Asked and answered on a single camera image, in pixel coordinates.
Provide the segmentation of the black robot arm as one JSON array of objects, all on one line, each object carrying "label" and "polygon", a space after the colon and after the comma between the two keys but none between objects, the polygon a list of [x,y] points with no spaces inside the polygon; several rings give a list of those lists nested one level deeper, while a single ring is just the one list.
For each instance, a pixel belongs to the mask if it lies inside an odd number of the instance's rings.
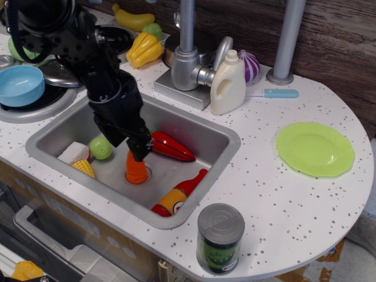
[{"label": "black robot arm", "polygon": [[5,20],[22,59],[37,64],[55,55],[86,88],[94,121],[114,147],[127,141],[138,162],[152,151],[136,80],[120,69],[117,52],[81,4],[5,1]]}]

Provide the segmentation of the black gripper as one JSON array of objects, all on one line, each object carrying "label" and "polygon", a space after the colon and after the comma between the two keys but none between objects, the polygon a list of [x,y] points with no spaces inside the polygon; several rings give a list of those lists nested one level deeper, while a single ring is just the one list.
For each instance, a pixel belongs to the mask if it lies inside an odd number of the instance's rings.
[{"label": "black gripper", "polygon": [[126,138],[129,150],[137,162],[152,151],[153,142],[145,121],[140,117],[143,100],[136,79],[125,71],[115,78],[116,92],[88,93],[89,106],[95,113],[95,123],[105,138],[119,146]]}]

